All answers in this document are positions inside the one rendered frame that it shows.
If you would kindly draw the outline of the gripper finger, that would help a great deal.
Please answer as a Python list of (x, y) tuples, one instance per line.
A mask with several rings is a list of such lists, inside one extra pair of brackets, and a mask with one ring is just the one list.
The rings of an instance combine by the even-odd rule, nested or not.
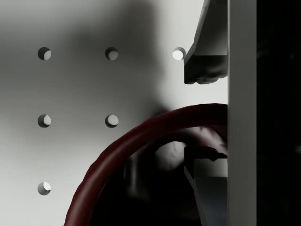
[(204, 0), (194, 41), (184, 58), (185, 84), (210, 84), (228, 75), (228, 0)]
[(208, 146), (187, 146), (184, 174), (193, 189), (202, 226), (227, 226), (227, 155)]

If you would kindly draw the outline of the red mug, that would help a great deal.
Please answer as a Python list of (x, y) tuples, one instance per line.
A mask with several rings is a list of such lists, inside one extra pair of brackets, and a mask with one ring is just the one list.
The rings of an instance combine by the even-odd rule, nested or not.
[(107, 181), (139, 148), (176, 130), (227, 124), (227, 104), (211, 103), (179, 108), (131, 129), (103, 150), (91, 164), (73, 195), (63, 226), (89, 226), (94, 207)]

